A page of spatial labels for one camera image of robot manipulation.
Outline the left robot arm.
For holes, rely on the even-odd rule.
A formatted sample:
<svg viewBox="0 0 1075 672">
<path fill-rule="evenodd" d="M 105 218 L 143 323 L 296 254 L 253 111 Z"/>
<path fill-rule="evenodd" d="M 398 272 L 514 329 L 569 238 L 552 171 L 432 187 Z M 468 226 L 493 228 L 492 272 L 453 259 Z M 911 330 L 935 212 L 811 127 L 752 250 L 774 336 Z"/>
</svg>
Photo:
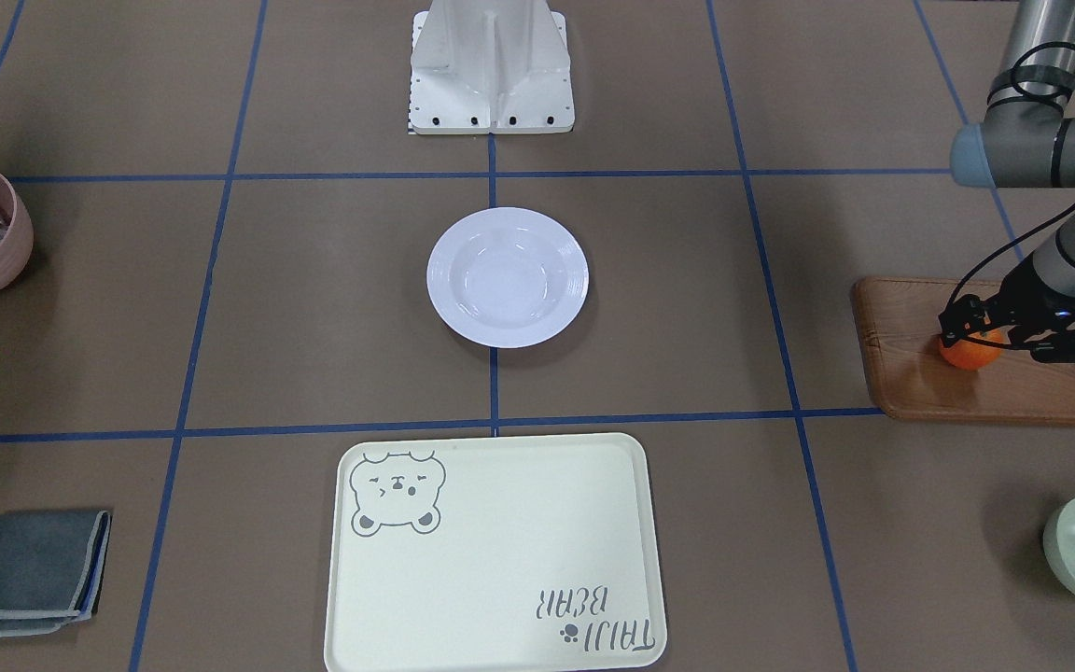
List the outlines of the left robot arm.
<svg viewBox="0 0 1075 672">
<path fill-rule="evenodd" d="M 1075 189 L 1075 1 L 1021 1 L 988 108 L 951 148 L 960 186 Z M 947 360 L 1028 353 L 1075 363 L 1075 203 L 1041 225 L 1048 233 L 988 298 L 956 285 L 938 315 Z"/>
</svg>

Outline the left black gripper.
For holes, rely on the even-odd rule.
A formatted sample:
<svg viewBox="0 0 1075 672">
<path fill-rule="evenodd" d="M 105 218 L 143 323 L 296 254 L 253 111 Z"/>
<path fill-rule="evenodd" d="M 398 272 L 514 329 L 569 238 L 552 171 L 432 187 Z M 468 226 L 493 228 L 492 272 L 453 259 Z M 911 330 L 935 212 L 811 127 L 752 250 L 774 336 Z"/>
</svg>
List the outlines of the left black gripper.
<svg viewBox="0 0 1075 672">
<path fill-rule="evenodd" d="M 1046 285 L 1032 262 L 1018 264 L 1003 278 L 997 309 L 999 323 L 972 325 L 972 344 L 1031 349 L 1040 363 L 1075 363 L 1075 295 Z"/>
</svg>

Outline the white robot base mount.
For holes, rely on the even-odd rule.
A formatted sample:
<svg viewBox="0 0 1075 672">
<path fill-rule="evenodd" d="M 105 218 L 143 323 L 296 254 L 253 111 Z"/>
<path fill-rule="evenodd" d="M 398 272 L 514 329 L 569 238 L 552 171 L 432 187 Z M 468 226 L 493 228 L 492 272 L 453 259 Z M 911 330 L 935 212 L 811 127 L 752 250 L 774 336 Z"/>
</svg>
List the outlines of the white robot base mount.
<svg viewBox="0 0 1075 672">
<path fill-rule="evenodd" d="M 567 18 L 546 1 L 434 1 L 412 17 L 411 47 L 410 133 L 575 128 Z"/>
</svg>

